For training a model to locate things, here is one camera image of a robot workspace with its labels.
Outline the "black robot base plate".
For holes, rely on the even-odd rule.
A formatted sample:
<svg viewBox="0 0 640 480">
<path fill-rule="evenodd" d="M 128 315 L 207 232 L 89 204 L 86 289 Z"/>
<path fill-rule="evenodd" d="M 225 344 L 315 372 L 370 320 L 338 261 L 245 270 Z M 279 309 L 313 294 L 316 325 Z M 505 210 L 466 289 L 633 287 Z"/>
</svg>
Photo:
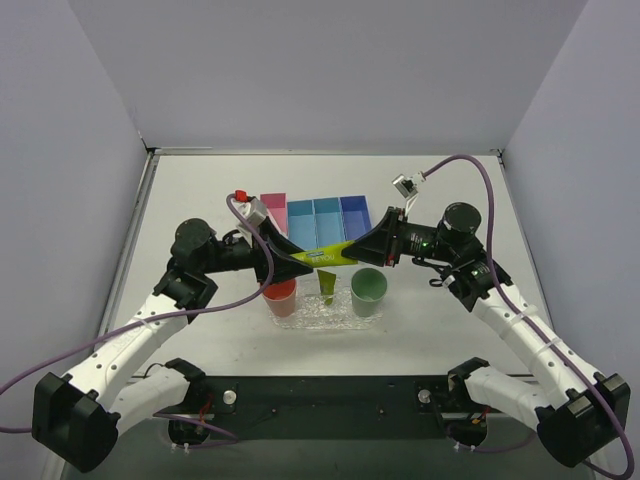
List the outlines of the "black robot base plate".
<svg viewBox="0 0 640 480">
<path fill-rule="evenodd" d="M 450 393 L 444 375 L 207 376 L 166 408 L 242 440 L 426 440 L 478 445 L 488 408 Z"/>
</svg>

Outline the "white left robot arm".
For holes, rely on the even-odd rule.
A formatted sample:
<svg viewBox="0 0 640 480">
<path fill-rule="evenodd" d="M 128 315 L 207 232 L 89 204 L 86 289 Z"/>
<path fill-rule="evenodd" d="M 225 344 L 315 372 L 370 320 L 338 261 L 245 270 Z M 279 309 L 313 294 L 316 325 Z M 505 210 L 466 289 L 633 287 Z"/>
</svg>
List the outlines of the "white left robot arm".
<svg viewBox="0 0 640 480">
<path fill-rule="evenodd" d="M 311 271 L 295 257 L 300 247 L 270 219 L 243 221 L 238 230 L 239 237 L 218 239 L 202 219 L 179 225 L 167 270 L 134 317 L 64 375 L 48 373 L 36 384 L 31 435 L 38 443 L 86 473 L 106 459 L 120 435 L 156 411 L 177 405 L 189 412 L 202 405 L 200 371 L 164 367 L 136 384 L 129 380 L 208 306 L 217 290 L 210 274 L 251 269 L 265 284 Z"/>
</svg>

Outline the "small green toothpaste tube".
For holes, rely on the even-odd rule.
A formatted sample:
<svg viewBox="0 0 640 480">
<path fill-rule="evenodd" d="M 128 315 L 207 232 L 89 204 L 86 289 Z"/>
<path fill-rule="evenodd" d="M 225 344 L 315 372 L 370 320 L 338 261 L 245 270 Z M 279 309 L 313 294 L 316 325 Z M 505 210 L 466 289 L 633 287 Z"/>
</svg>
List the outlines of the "small green toothpaste tube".
<svg viewBox="0 0 640 480">
<path fill-rule="evenodd" d="M 324 304 L 331 305 L 334 301 L 337 275 L 327 270 L 318 270 L 317 277 Z"/>
</svg>

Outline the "large green toothpaste tube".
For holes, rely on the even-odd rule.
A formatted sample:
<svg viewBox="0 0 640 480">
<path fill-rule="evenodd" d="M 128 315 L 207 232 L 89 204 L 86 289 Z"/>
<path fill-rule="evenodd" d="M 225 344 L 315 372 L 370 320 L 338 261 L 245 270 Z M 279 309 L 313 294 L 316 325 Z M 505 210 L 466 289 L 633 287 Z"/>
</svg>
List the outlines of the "large green toothpaste tube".
<svg viewBox="0 0 640 480">
<path fill-rule="evenodd" d="M 355 265 L 358 264 L 357 260 L 343 255 L 343 250 L 352 244 L 353 241 L 341 242 L 313 250 L 294 253 L 292 257 L 314 269 Z"/>
</svg>

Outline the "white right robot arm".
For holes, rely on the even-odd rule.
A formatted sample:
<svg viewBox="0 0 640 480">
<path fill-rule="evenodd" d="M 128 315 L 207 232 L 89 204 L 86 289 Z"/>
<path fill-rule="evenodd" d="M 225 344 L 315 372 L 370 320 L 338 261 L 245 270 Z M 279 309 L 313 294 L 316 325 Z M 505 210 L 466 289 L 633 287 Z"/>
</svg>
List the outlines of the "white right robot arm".
<svg viewBox="0 0 640 480">
<path fill-rule="evenodd" d="M 342 254 L 380 267 L 407 255 L 413 264 L 436 270 L 442 286 L 491 328 L 536 380 L 526 384 L 473 358 L 449 371 L 451 394 L 526 425 L 560 464 L 587 463 L 622 438 L 630 387 L 620 375 L 605 376 L 583 360 L 540 318 L 477 238 L 481 220 L 467 203 L 449 205 L 434 227 L 412 224 L 403 210 L 391 207 Z"/>
</svg>

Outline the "green plastic cup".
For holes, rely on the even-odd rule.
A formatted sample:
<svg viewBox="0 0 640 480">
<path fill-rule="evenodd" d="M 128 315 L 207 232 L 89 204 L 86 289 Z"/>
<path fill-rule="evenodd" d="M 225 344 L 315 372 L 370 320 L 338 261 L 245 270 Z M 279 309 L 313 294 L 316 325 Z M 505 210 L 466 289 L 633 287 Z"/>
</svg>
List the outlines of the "green plastic cup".
<svg viewBox="0 0 640 480">
<path fill-rule="evenodd" d="M 359 317 L 370 317 L 379 310 L 388 291 L 388 281 L 380 270 L 363 268 L 352 276 L 350 291 L 354 313 Z"/>
</svg>

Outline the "orange plastic cup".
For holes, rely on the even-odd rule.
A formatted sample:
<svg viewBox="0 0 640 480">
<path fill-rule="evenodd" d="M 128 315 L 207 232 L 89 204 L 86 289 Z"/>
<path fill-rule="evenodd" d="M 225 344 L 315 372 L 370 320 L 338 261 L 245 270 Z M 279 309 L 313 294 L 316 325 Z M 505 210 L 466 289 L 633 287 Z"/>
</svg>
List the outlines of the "orange plastic cup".
<svg viewBox="0 0 640 480">
<path fill-rule="evenodd" d="M 286 318 L 296 309 L 297 282 L 290 279 L 269 285 L 262 296 L 270 311 L 277 317 Z"/>
</svg>

